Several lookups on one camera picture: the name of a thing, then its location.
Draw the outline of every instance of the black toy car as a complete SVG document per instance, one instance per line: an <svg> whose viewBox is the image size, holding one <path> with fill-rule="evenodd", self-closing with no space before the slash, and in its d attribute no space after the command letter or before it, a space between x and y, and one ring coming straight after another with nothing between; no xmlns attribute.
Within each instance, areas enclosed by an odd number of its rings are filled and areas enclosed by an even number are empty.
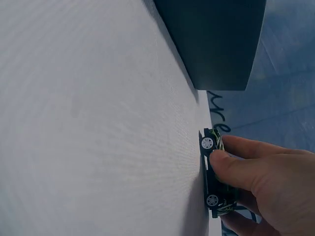
<svg viewBox="0 0 315 236"><path fill-rule="evenodd" d="M216 150L224 150L221 135L216 129L204 129L204 137L200 138L201 155L205 156L204 183L205 204L212 211L212 217L228 214L236 208L237 189L220 182L209 161L210 154Z"/></svg>

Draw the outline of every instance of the blue floor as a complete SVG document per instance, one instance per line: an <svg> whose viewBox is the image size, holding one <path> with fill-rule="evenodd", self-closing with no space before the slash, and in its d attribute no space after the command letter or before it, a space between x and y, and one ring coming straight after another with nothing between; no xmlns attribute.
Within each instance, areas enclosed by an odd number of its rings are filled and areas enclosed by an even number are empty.
<svg viewBox="0 0 315 236"><path fill-rule="evenodd" d="M247 90L212 93L220 131L315 151L315 0L268 0Z"/></svg>

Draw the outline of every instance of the white surface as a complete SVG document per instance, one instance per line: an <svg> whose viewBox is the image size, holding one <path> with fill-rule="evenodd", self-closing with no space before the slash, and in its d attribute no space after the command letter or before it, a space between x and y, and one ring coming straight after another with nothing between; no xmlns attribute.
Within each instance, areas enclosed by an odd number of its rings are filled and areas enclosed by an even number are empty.
<svg viewBox="0 0 315 236"><path fill-rule="evenodd" d="M145 4L0 1L0 235L207 234L206 93Z"/></svg>

